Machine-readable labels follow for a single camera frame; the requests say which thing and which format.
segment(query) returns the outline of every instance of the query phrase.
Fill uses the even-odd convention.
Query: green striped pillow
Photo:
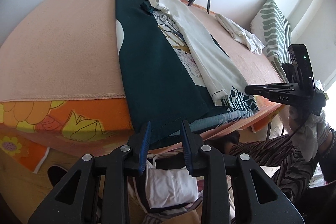
[[[284,82],[288,82],[281,63],[291,63],[287,48],[291,44],[291,27],[274,0],[267,0],[251,22],[251,33],[265,45],[267,56]]]

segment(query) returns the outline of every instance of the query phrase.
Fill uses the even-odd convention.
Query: flower pattern
[[[0,140],[0,148],[10,156],[21,153],[22,144],[17,142],[17,138],[5,136]]]
[[[194,83],[196,85],[205,86],[197,64],[176,23],[162,11],[155,10],[153,16],[156,19],[158,27],[174,49]]]
[[[34,132],[34,125],[48,114],[51,101],[4,102],[3,123],[9,128],[23,132]]]
[[[69,120],[62,129],[62,135],[73,141],[93,142],[111,136],[112,132],[104,131],[98,120],[87,119],[71,111]]]

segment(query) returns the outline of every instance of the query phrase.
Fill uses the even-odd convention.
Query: colorful fabric
[[[21,136],[75,156],[108,154],[133,133],[126,99],[0,103],[3,137]]]
[[[144,0],[115,0],[119,62],[135,131],[151,121],[150,143],[179,130],[182,120],[195,121],[208,107],[158,28]]]
[[[49,153],[49,147],[29,141],[12,132],[0,132],[0,149],[35,174]]]
[[[188,6],[180,0],[148,1],[178,26],[214,105],[247,112],[256,110],[253,96],[244,92],[248,84],[243,75]]]
[[[145,0],[116,3],[119,61],[132,123],[137,131],[151,121],[151,149],[171,144],[165,138],[179,130],[183,119],[192,123],[223,113],[237,119],[258,111],[253,97],[235,87],[228,97],[231,103],[216,107],[175,22]],[[216,41],[212,43],[222,52]]]

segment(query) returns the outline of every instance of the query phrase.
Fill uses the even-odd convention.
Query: hand
[[[291,130],[295,131],[304,123],[291,139],[293,145],[300,148],[306,161],[315,157],[318,147],[326,140],[330,132],[330,126],[326,122],[325,116],[325,112],[322,109],[320,116],[310,114],[305,121],[305,113],[301,109],[289,108],[288,123]]]

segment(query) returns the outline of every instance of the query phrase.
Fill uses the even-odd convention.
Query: folded white cloth
[[[247,46],[251,52],[261,55],[264,44],[258,37],[256,37],[256,35],[244,30],[236,22],[233,22],[231,19],[228,19],[221,14],[216,14],[215,17],[235,41]]]
[[[214,104],[251,111],[246,102],[253,96],[244,93],[248,84],[243,75],[188,7],[180,0],[148,1],[179,27]]]
[[[147,161],[146,197],[150,208],[165,208],[183,203],[192,203],[198,199],[196,177],[189,175],[188,170],[156,169]]]

